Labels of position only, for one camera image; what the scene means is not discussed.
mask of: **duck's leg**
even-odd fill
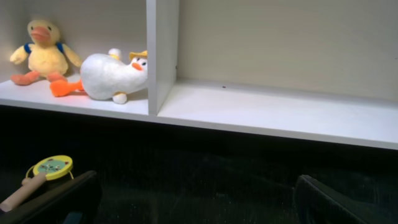
[[[68,81],[67,78],[65,78],[59,72],[50,73],[49,75],[47,75],[47,80],[50,81],[50,82],[54,82],[54,81],[57,81],[57,80],[63,80],[63,81],[66,81],[66,82]]]
[[[117,104],[125,104],[127,102],[127,95],[122,92],[117,92],[113,95],[112,100]]]
[[[57,80],[50,84],[50,89],[53,96],[66,96],[75,90],[84,90],[81,80],[75,83],[68,83],[65,80]]]
[[[36,81],[39,76],[40,73],[38,71],[31,71],[25,75],[11,75],[11,81],[13,81],[16,85],[30,85]]]

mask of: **yellow hat brim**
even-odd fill
[[[130,60],[132,60],[135,57],[147,58],[148,57],[148,51],[145,50],[145,51],[143,51],[141,53],[130,52]]]

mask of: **duck beak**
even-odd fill
[[[138,64],[138,63],[133,63],[132,64],[132,67],[133,68],[135,68],[135,69],[137,69],[138,71],[142,71],[142,66],[140,65],[140,64]]]
[[[35,29],[30,32],[30,35],[32,36],[33,39],[40,41],[40,42],[45,42],[50,40],[50,31],[47,30],[44,27],[35,27]]]

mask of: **plush toy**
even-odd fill
[[[75,90],[85,90],[95,100],[112,98],[117,104],[127,102],[127,94],[147,87],[147,51],[130,53],[131,63],[120,59],[120,50],[111,49],[109,55],[90,55],[81,65],[81,80],[68,83],[58,80],[51,83],[54,96],[66,96]]]
[[[63,76],[68,70],[65,56],[72,64],[80,67],[81,60],[77,54],[65,44],[61,44],[58,27],[47,21],[32,21],[27,26],[33,43],[19,47],[10,58],[16,65],[29,56],[29,69],[25,75],[13,75],[11,80],[17,85],[29,85],[39,77],[48,81],[66,80]]]

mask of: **blue vest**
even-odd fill
[[[28,53],[28,54],[32,53],[32,50],[30,49],[29,44],[34,44],[34,43],[26,43],[24,45],[24,49],[25,49],[26,53]],[[61,53],[64,54],[62,43],[61,42],[57,42],[57,43],[55,43],[55,45],[57,46],[58,50],[61,51]]]

